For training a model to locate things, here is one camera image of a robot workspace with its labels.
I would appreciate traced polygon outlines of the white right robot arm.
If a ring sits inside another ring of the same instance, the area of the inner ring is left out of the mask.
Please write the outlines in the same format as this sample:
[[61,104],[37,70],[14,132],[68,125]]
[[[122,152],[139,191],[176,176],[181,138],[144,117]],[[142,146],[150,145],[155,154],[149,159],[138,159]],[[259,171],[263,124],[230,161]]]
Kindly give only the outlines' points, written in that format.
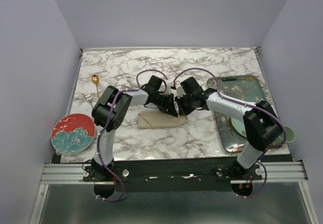
[[210,110],[226,114],[244,124],[248,143],[232,167],[233,176],[237,179],[246,178],[250,174],[250,168],[264,155],[267,148],[286,131],[265,100],[254,103],[226,96],[212,88],[203,90],[194,77],[175,84],[175,87],[179,114],[185,116],[197,109]]

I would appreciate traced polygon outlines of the beige linen napkin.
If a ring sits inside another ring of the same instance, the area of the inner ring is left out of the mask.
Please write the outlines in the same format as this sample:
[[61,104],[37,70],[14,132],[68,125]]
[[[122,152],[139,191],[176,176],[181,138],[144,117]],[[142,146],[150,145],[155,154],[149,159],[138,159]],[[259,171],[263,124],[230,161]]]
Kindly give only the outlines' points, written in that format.
[[141,111],[138,114],[139,129],[176,128],[188,123],[186,117],[174,117],[159,111]]

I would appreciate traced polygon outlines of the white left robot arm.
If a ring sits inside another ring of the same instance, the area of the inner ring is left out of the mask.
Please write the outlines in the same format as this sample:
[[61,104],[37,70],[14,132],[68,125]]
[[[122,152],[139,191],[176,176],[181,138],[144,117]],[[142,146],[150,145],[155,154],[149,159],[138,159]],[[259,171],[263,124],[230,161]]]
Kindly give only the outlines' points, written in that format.
[[153,121],[158,124],[176,122],[179,114],[174,104],[174,95],[168,93],[165,80],[153,75],[137,89],[119,90],[108,86],[92,110],[94,124],[98,127],[96,154],[91,160],[91,170],[101,181],[107,181],[116,174],[109,166],[113,160],[113,144],[116,130],[121,126],[130,106],[153,104]]

